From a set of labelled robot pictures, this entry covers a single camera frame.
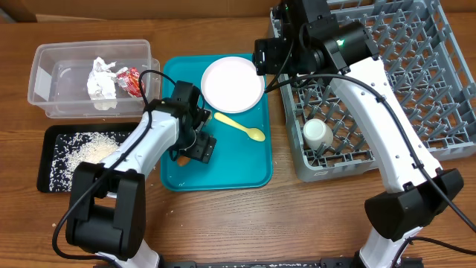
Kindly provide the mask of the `red snack wrapper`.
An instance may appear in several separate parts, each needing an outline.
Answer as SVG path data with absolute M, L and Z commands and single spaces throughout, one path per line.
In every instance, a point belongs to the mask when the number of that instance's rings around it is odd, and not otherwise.
M 116 83 L 131 97 L 142 98 L 139 88 L 140 72 L 135 67 L 123 67 L 116 73 Z

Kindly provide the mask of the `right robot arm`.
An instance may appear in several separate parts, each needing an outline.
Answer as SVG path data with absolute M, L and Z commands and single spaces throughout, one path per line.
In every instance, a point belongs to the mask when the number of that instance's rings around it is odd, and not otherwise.
M 444 170 L 422 144 L 390 87 L 379 50 L 360 22 L 341 26 L 324 20 L 254 43 L 259 75 L 288 75 L 288 83 L 326 78 L 350 111 L 382 175 L 384 191 L 366 200 L 372 229 L 351 267 L 418 267 L 402 260 L 406 247 L 447 208 L 464 181 Z

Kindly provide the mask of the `white plastic cup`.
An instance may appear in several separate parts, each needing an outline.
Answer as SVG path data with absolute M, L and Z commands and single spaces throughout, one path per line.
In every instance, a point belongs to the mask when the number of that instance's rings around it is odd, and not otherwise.
M 333 132 L 322 120 L 313 118 L 303 126 L 304 140 L 309 148 L 318 150 L 329 147 L 333 142 Z

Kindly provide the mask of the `orange carrot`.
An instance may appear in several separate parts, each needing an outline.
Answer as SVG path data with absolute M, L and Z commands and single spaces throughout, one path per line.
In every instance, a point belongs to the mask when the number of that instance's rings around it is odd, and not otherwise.
M 176 163 L 179 167 L 184 167 L 190 162 L 190 158 L 186 156 L 179 156 Z

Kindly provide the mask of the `white tissue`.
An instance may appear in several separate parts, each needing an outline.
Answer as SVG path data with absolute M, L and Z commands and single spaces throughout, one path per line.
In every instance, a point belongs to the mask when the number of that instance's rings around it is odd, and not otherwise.
M 101 57 L 97 57 L 93 62 L 86 85 L 89 97 L 97 110 L 115 109 L 118 104 L 115 88 L 117 75 L 111 71 L 115 66 L 116 62 L 106 63 Z

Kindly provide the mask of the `large pink plate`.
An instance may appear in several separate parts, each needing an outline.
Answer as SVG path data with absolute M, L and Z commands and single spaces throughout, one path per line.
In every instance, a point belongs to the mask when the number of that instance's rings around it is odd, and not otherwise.
M 204 71 L 201 90 L 206 102 L 222 113 L 237 114 L 256 106 L 264 94 L 265 80 L 254 64 L 229 56 L 212 62 Z

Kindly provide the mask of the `yellow plastic spoon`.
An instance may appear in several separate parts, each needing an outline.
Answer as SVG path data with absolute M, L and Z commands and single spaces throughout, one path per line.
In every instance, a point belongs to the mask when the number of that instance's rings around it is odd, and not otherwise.
M 263 142 L 266 139 L 266 136 L 263 131 L 257 128 L 247 128 L 243 125 L 237 123 L 233 119 L 229 118 L 227 115 L 222 114 L 221 112 L 216 112 L 214 118 L 223 124 L 227 124 L 230 127 L 236 128 L 243 131 L 248 135 L 248 137 L 254 141 Z

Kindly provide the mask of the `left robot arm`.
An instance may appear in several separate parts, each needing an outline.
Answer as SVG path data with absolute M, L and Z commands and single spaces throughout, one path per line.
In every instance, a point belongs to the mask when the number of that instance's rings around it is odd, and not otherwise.
M 202 131 L 211 116 L 203 100 L 152 100 L 135 130 L 97 164 L 73 174 L 69 209 L 60 221 L 65 239 L 83 260 L 110 267 L 159 267 L 161 256 L 144 240 L 146 180 L 164 153 L 207 163 L 216 140 Z

